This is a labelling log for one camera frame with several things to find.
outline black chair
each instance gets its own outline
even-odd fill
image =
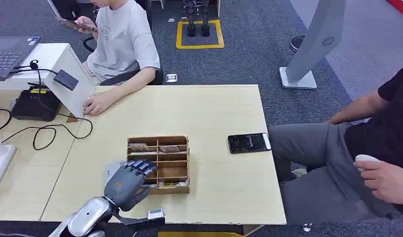
[[[152,30],[152,1],[151,0],[135,0],[135,1],[143,8],[143,10],[146,11],[147,21],[149,22],[150,30]],[[91,48],[88,45],[88,42],[93,39],[94,39],[94,37],[89,37],[82,42],[84,47],[91,52],[94,52],[95,49]],[[136,75],[138,72],[139,71],[133,71],[133,72],[127,72],[127,73],[120,74],[116,77],[103,81],[100,85],[114,85],[114,84],[123,82],[125,80],[130,79],[131,77]],[[164,78],[164,74],[163,74],[162,68],[160,68],[155,73],[155,79],[148,85],[162,85],[163,78]]]

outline gray t-shirt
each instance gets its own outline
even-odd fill
[[[100,81],[145,67],[160,68],[146,11],[135,0],[117,10],[101,8],[96,23],[97,48],[87,65]]]

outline black t-shirt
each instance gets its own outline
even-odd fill
[[[390,102],[387,108],[368,122],[349,127],[345,143],[354,159],[365,154],[403,168],[403,68],[378,94]]]

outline robot leg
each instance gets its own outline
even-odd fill
[[[201,35],[204,37],[210,36],[210,26],[209,26],[209,0],[203,0],[201,6],[201,14],[203,15],[203,25],[201,26]]]
[[[188,28],[187,34],[188,37],[195,36],[195,25],[194,25],[194,0],[185,0],[187,2],[187,13],[188,13]]]

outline smartphone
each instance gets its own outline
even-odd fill
[[[77,24],[77,23],[75,23],[75,22],[73,22],[73,21],[70,21],[70,20],[58,19],[58,21],[61,22],[62,24],[65,24],[65,25],[67,25],[67,26],[70,26],[70,27],[81,28],[81,29],[83,29],[83,30],[89,30],[89,31],[92,31],[92,32],[95,32],[95,33],[98,32],[97,29],[89,28],[89,27],[84,26],[84,25],[79,25],[79,24]]]
[[[271,150],[271,144],[266,133],[230,135],[227,140],[231,154]]]

